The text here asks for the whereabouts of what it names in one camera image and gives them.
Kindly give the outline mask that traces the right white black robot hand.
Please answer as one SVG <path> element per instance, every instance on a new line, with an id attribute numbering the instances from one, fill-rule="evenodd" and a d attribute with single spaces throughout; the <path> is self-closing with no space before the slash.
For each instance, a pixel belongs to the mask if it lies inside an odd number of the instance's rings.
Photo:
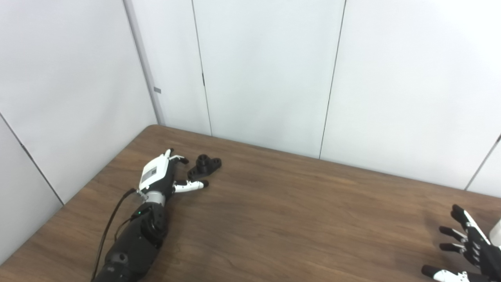
<path id="1" fill-rule="evenodd" d="M 480 272 L 457 272 L 423 265 L 421 268 L 422 275 L 438 282 L 499 282 L 501 280 L 500 247 L 491 243 L 469 212 L 459 205 L 452 205 L 451 217 L 460 223 L 464 232 L 440 226 L 440 233 L 448 235 L 459 242 L 458 244 L 440 243 L 440 249 L 462 255 Z"/>

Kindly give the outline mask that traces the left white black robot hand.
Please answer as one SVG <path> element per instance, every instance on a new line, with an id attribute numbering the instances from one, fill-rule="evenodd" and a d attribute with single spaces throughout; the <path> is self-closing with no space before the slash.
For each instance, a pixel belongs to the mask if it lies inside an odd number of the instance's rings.
<path id="1" fill-rule="evenodd" d="M 152 159 L 145 167 L 141 175 L 138 193 L 149 196 L 158 192 L 168 197 L 175 193 L 191 192 L 207 188 L 208 181 L 174 180 L 174 174 L 178 163 L 188 164 L 189 160 L 180 155 L 171 155 L 173 149 Z"/>

